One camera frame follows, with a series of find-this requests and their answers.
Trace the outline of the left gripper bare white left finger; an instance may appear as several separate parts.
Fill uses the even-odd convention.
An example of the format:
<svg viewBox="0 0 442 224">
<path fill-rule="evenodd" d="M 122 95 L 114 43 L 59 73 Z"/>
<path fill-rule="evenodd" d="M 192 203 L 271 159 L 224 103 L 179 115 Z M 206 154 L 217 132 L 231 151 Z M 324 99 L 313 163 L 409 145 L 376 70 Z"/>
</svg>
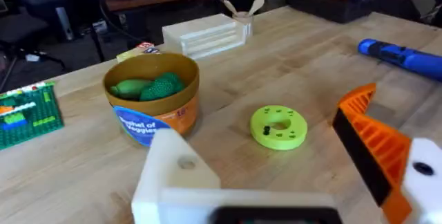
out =
<svg viewBox="0 0 442 224">
<path fill-rule="evenodd" d="M 166 188 L 219 189 L 220 178 L 173 129 L 159 129 L 153 136 L 140 175 L 131 210 L 135 223 L 160 222 L 158 203 Z"/>
</svg>

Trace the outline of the left gripper white orange right finger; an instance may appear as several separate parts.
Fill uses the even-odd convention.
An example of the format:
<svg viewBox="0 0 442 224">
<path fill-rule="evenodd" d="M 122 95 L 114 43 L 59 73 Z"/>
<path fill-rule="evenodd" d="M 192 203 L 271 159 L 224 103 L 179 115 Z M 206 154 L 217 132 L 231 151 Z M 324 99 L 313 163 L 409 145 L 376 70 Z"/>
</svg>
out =
<svg viewBox="0 0 442 224">
<path fill-rule="evenodd" d="M 441 148 L 369 117 L 374 83 L 338 102 L 332 126 L 385 223 L 441 224 Z"/>
</svg>

